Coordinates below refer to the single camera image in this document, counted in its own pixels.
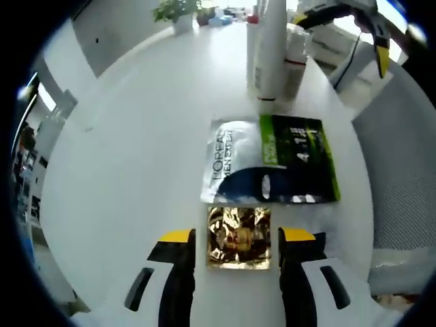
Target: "white round table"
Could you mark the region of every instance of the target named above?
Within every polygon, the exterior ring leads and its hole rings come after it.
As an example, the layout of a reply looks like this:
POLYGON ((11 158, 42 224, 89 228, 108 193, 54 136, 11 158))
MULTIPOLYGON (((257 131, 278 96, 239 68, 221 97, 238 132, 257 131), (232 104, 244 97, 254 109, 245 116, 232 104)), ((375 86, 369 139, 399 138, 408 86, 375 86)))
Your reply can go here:
POLYGON ((134 278, 158 238, 177 229, 197 230, 192 326, 222 326, 229 317, 233 326, 284 326, 279 226, 326 232, 327 256, 368 277, 373 207, 364 157, 346 109, 312 60, 291 114, 323 120, 341 200, 274 204, 270 270, 206 268, 200 188, 208 128, 212 118, 256 115, 245 31, 244 24, 204 28, 136 49, 106 70, 68 118, 48 164, 41 224, 91 309, 113 296, 119 280, 134 278))

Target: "window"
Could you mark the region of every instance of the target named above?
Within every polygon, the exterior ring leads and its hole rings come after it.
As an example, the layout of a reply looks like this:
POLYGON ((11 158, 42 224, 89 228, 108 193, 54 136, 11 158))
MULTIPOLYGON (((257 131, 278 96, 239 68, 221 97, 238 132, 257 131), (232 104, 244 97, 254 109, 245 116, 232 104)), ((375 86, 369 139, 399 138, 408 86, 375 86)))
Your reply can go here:
MULTIPOLYGON (((202 5, 204 7, 219 6, 220 8, 227 7, 245 7, 251 9, 258 3, 258 0, 203 0, 202 5)), ((296 10, 298 6, 298 0, 286 0, 286 8, 296 10)))
MULTIPOLYGON (((378 0, 377 6, 379 8, 379 13, 385 16, 388 20, 392 22, 400 31, 403 33, 406 32, 407 29, 407 21, 404 17, 388 2, 388 0, 378 0)), ((346 16, 343 18, 336 18, 333 20, 333 23, 340 27, 341 29, 354 34, 359 35, 360 28, 354 24, 354 16, 346 16)), ((370 33, 362 33, 360 39, 366 43, 373 44, 373 37, 370 33)), ((398 62, 401 55, 400 46, 392 39, 390 39, 390 51, 389 57, 398 62)))
POLYGON ((42 101, 49 109, 49 111, 53 111, 56 108, 56 103, 53 98, 48 94, 46 88, 42 83, 38 85, 38 95, 41 97, 42 101))

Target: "mesh chair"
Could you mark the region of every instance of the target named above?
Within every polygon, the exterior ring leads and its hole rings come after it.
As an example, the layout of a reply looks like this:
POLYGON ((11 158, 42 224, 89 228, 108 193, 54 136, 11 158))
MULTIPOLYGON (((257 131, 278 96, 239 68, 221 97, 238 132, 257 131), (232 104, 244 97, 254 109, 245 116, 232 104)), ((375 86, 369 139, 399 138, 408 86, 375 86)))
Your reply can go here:
MULTIPOLYGON (((373 58, 366 52, 356 52, 341 87, 373 58)), ((391 61, 389 71, 392 79, 353 121, 374 205, 369 284, 372 294, 417 294, 436 267, 436 110, 401 66, 391 61)))

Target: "potted plant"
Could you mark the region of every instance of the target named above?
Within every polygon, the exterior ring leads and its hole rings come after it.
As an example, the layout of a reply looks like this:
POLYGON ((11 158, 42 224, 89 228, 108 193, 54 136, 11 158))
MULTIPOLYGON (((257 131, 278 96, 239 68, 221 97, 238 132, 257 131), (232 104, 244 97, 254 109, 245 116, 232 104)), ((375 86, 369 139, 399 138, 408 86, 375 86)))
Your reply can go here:
POLYGON ((163 0, 153 10, 155 22, 172 21, 176 35, 192 30, 192 15, 200 5, 199 0, 163 0))
POLYGON ((197 23, 200 26, 208 25, 209 19, 215 17, 215 7, 202 8, 199 7, 197 10, 197 23))

